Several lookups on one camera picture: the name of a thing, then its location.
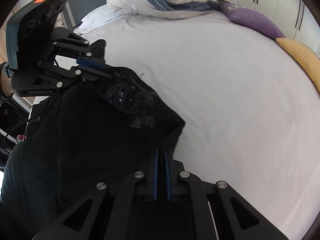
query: person's arm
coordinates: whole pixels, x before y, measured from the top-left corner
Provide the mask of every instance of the person's arm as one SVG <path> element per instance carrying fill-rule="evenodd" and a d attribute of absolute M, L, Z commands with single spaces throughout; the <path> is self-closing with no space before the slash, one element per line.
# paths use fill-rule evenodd
<path fill-rule="evenodd" d="M 10 78 L 3 73 L 4 63 L 0 64 L 0 101 L 5 101 L 12 97 L 14 91 L 11 87 Z"/>

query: pillow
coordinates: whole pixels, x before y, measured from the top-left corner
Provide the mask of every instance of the pillow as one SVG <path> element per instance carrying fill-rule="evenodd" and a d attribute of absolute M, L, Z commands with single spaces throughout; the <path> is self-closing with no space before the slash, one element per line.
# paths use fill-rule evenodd
<path fill-rule="evenodd" d="M 277 38 L 276 41 L 299 63 L 320 92 L 320 59 L 317 55 L 300 42 L 286 38 Z"/>
<path fill-rule="evenodd" d="M 105 25 L 107 22 L 112 22 L 126 16 L 127 15 L 113 12 L 107 4 L 104 4 L 88 13 L 81 20 L 81 25 L 78 28 L 74 29 L 73 32 L 77 34 L 84 34 L 88 31 Z"/>
<path fill-rule="evenodd" d="M 225 1 L 221 2 L 219 7 L 231 21 L 237 24 L 249 27 L 273 40 L 285 38 L 281 30 L 267 16 L 256 10 Z"/>

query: black cable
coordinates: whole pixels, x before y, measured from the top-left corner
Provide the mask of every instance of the black cable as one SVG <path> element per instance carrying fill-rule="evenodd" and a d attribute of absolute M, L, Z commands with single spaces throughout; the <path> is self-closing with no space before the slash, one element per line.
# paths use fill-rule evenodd
<path fill-rule="evenodd" d="M 43 114 L 46 114 L 51 107 L 53 107 L 53 105 L 55 104 L 57 100 L 57 96 L 55 96 L 55 99 L 52 101 L 51 106 L 47 106 L 46 109 L 44 110 Z M 39 113 L 35 113 L 33 115 L 30 116 L 30 118 L 28 120 L 23 121 L 22 123 L 17 124 L 16 126 L 14 126 L 13 128 L 11 128 L 8 132 L 7 135 L 4 137 L 3 142 L 0 144 L 0 148 L 3 146 L 5 140 L 8 138 L 9 134 L 12 133 L 14 130 L 16 130 L 17 128 L 21 127 L 22 125 L 26 124 L 27 122 L 29 122 L 30 120 L 33 121 L 34 119 L 38 118 L 38 116 L 41 114 L 41 111 Z"/>

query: black jeans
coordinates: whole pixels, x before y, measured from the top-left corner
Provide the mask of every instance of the black jeans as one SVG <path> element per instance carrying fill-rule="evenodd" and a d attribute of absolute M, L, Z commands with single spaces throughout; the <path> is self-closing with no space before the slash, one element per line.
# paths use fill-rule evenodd
<path fill-rule="evenodd" d="M 153 107 L 154 127 L 132 127 L 132 116 L 85 84 L 33 106 L 2 188 L 3 206 L 27 239 L 97 183 L 119 182 L 155 149 L 175 147 L 184 121 L 157 97 Z"/>
<path fill-rule="evenodd" d="M 3 207 L 28 239 L 57 217 L 55 196 L 59 173 L 55 118 L 62 100 L 52 105 L 51 118 L 44 117 L 43 110 L 48 103 L 33 107 L 32 114 L 38 117 L 29 122 L 26 140 L 14 147 L 4 171 L 1 190 Z"/>

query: white bed sheet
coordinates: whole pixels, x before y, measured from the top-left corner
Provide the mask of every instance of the white bed sheet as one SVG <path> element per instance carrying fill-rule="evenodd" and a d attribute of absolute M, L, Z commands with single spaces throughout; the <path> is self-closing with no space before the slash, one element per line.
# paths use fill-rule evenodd
<path fill-rule="evenodd" d="M 174 158 L 227 181 L 289 239 L 320 210 L 320 96 L 275 41 L 220 12 L 179 21 L 143 15 L 84 35 L 106 62 L 133 69 L 186 126 Z"/>

